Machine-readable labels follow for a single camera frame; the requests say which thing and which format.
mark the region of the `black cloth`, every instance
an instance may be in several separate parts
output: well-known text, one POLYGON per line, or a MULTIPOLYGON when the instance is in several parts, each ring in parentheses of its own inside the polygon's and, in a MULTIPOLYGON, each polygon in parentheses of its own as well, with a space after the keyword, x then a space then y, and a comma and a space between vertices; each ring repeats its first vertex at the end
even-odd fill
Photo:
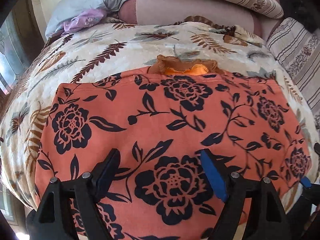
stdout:
POLYGON ((311 33, 318 28, 313 16, 307 11, 301 0, 279 1, 284 11, 284 18, 291 17, 297 20, 311 33))

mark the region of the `pink pillow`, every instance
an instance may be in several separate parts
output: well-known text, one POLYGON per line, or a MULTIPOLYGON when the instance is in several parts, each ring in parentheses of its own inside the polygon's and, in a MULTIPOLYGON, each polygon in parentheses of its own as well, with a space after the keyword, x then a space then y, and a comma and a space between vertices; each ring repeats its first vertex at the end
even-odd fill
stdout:
POLYGON ((223 0, 127 0, 119 11, 120 20, 138 25, 170 25, 197 15, 218 25, 237 24, 262 36, 260 21, 253 12, 223 0))

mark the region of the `silver bolt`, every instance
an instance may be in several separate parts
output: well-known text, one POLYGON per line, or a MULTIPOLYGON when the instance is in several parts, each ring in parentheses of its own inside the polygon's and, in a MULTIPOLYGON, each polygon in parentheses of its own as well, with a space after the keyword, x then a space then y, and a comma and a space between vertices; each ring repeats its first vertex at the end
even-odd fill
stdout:
POLYGON ((240 177, 240 174, 234 171, 234 172, 231 173, 231 177, 237 179, 237 178, 240 177))
POLYGON ((271 179, 269 179, 268 177, 264 177, 263 181, 268 184, 271 182, 271 179))
POLYGON ((87 178, 89 178, 90 176, 91 176, 91 173, 90 173, 90 172, 85 172, 85 173, 82 174, 82 178, 84 178, 84 179, 87 179, 87 178))
POLYGON ((50 179, 50 183, 56 183, 57 180, 58 180, 57 177, 52 177, 52 178, 50 179))

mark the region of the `pink cloth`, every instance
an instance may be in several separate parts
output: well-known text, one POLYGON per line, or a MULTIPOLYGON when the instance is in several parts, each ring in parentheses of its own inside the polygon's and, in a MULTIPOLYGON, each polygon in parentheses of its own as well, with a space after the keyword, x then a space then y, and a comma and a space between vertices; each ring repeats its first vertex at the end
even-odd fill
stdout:
POLYGON ((51 37, 64 36, 67 33, 76 33, 83 28, 90 28, 107 16, 107 11, 102 9, 89 9, 74 17, 71 21, 62 23, 51 37))

